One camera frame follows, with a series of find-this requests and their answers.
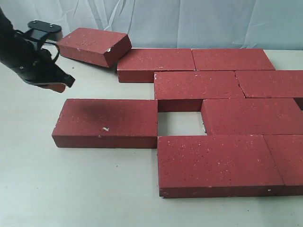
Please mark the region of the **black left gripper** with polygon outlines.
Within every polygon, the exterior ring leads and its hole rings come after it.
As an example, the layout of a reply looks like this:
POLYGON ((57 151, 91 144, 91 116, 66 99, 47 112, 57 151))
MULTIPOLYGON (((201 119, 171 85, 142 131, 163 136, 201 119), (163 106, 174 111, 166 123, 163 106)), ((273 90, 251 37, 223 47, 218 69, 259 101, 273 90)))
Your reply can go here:
POLYGON ((32 42, 15 31, 0 34, 0 62, 25 83, 63 93, 75 78, 65 73, 46 49, 35 49, 32 42))

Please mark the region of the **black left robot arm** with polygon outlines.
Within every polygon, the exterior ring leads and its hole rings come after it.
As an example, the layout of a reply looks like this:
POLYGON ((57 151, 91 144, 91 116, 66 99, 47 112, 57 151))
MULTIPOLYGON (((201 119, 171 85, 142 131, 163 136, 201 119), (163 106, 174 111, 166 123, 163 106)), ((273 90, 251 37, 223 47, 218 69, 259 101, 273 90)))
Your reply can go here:
POLYGON ((14 29, 11 21, 0 14, 0 62, 14 71, 25 83, 62 93, 75 79, 65 73, 44 44, 58 47, 62 39, 60 25, 40 20, 28 23, 29 30, 14 29))

